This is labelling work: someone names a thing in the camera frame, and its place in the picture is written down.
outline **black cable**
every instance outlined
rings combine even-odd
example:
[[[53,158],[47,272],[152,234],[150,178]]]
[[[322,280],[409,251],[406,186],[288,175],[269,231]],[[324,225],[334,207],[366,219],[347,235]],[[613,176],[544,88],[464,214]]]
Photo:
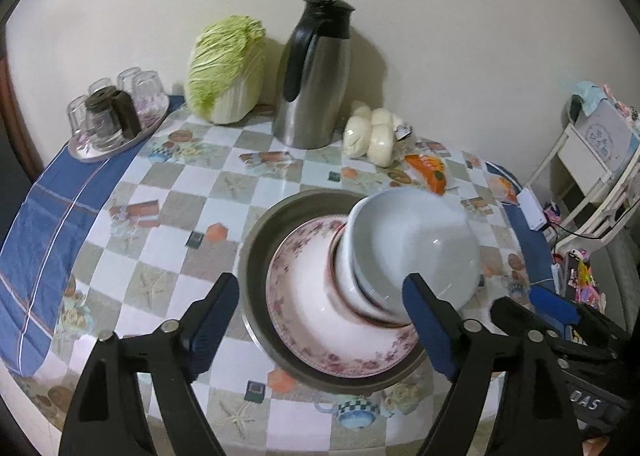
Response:
[[[635,201],[635,203],[633,205],[631,205],[631,207],[629,207],[626,211],[624,211],[622,213],[622,216],[620,216],[617,219],[617,221],[620,221],[622,218],[624,218],[639,203],[640,203],[640,197]],[[583,236],[582,234],[577,234],[576,232],[571,232],[569,229],[565,229],[562,225],[559,225],[557,223],[553,223],[551,221],[549,221],[549,223],[551,224],[552,227],[559,227],[562,230],[564,230],[564,232],[568,232],[572,236],[576,236],[578,238],[584,238],[585,240],[600,240],[607,234],[607,232],[603,232],[601,235],[599,235],[597,237],[596,236]],[[556,230],[556,242],[554,243],[554,253],[556,252],[556,245],[558,244],[558,237],[559,237],[559,234],[558,234],[558,231]]]

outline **floral plate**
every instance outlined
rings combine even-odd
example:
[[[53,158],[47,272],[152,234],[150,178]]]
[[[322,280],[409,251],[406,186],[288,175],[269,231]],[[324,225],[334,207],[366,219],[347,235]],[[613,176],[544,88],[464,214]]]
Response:
[[[412,325],[381,327],[351,312],[328,271],[329,245],[347,216],[321,216],[295,229],[276,250],[266,280],[273,325],[295,356],[323,373],[377,375],[395,366],[418,341]]]

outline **thermos handle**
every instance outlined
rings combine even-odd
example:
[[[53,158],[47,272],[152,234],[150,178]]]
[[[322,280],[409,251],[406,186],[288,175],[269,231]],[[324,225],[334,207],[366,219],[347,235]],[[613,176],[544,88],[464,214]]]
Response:
[[[283,96],[287,102],[293,102],[300,93],[302,84],[302,68],[305,66],[306,54],[311,45],[311,39],[318,32],[318,28],[327,19],[321,14],[308,14],[300,19],[291,36],[287,73],[284,77]]]
[[[128,139],[138,136],[142,127],[131,96],[125,91],[118,91],[113,97],[113,109],[118,115],[122,136]]]

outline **pink floral rim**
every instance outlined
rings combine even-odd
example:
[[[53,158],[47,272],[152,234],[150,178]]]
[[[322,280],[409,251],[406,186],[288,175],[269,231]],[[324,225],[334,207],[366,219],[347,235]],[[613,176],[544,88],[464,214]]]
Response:
[[[363,378],[385,372],[403,360],[418,342],[415,328],[410,325],[398,328],[398,333],[391,347],[385,352],[377,352],[369,359],[341,359],[328,351],[313,350],[308,346],[301,346],[287,325],[282,306],[286,298],[278,292],[278,284],[283,281],[289,271],[287,260],[295,259],[302,248],[315,236],[335,234],[346,222],[346,216],[325,216],[322,220],[302,225],[294,230],[282,242],[271,261],[267,275],[266,301],[271,321],[282,341],[295,356],[303,362],[323,373],[345,378]]]

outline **blue gripper pad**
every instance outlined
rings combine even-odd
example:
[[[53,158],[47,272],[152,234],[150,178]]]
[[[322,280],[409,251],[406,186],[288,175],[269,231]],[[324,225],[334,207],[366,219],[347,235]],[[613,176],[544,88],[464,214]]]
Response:
[[[229,321],[238,306],[240,289],[232,274],[222,274],[207,296],[191,303],[181,319],[180,343],[187,351],[186,368],[192,381],[211,367]]]
[[[545,313],[562,324],[576,325],[580,322],[580,314],[574,303],[550,292],[541,286],[532,286],[529,300],[536,307],[536,311]]]
[[[453,343],[460,338],[460,316],[448,302],[433,295],[419,274],[409,274],[404,280],[402,302],[433,369],[452,380],[458,372]]]

